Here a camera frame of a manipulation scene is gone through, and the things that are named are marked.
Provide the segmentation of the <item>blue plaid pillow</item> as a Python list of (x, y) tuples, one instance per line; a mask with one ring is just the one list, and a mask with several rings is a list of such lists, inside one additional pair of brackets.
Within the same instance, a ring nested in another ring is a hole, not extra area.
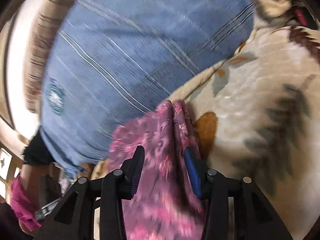
[(75, 0), (42, 81), (41, 135), (69, 177), (110, 151), (112, 133), (233, 55), (251, 0)]

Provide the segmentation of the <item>purple floral shirt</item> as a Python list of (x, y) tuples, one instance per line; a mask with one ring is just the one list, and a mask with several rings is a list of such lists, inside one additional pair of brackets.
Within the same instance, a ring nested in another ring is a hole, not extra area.
[(123, 201), (128, 239), (200, 239), (204, 208), (196, 198), (184, 162), (184, 150), (198, 150), (185, 103), (161, 102), (155, 111), (118, 126), (110, 144), (109, 171), (145, 150), (137, 193)]

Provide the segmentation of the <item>beige leaf print blanket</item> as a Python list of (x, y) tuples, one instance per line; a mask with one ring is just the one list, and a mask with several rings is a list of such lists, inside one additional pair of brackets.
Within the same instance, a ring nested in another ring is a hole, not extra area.
[(291, 239), (319, 239), (319, 31), (301, 0), (252, 1), (250, 38), (168, 100), (185, 103), (208, 167), (251, 178)]

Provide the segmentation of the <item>brown striped pillow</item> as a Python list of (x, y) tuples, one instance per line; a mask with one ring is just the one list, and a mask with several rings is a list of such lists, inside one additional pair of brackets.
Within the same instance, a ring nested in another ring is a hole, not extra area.
[(33, 20), (23, 64), (23, 93), (26, 109), (40, 111), (44, 70), (55, 35), (75, 0), (44, 0)]

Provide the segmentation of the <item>black cloth at headboard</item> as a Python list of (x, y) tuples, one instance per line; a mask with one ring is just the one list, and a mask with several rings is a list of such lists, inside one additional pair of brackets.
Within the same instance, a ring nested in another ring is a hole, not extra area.
[(55, 160), (45, 143), (42, 140), (40, 130), (31, 139), (29, 146), (23, 151), (24, 164), (35, 166), (35, 165), (49, 165), (54, 163)]

